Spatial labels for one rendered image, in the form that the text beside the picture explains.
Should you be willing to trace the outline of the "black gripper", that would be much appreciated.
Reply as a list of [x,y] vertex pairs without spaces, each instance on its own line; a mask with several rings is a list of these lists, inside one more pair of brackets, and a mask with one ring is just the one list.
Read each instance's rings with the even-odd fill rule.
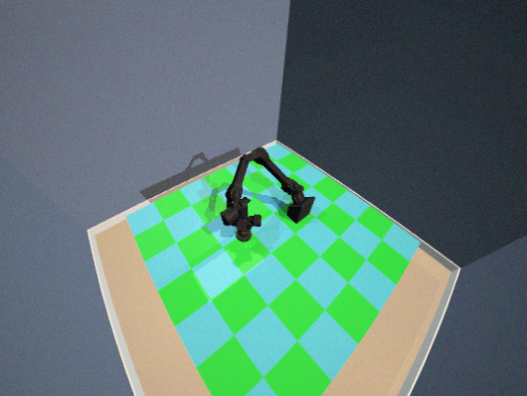
[[[249,222],[252,223],[252,227],[260,227],[262,225],[262,215],[260,214],[254,214],[254,216],[249,216],[247,213],[245,216],[239,216],[238,219],[247,219],[247,217],[249,218]],[[237,227],[237,220],[230,226]]]

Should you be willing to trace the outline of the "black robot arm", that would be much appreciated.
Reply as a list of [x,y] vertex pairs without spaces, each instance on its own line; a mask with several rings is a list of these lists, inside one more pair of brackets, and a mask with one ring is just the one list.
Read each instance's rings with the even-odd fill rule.
[[248,204],[251,202],[248,197],[241,199],[243,195],[243,181],[250,161],[264,166],[281,183],[280,188],[288,195],[291,195],[294,205],[300,205],[308,200],[303,194],[304,186],[298,184],[294,179],[287,177],[270,160],[265,148],[258,147],[252,152],[240,157],[233,182],[225,193],[227,209],[220,213],[221,219],[226,226],[230,226],[237,220],[238,232],[249,232],[252,229],[252,223],[249,222],[248,217],[247,219],[238,219],[239,216],[245,216],[248,213]]

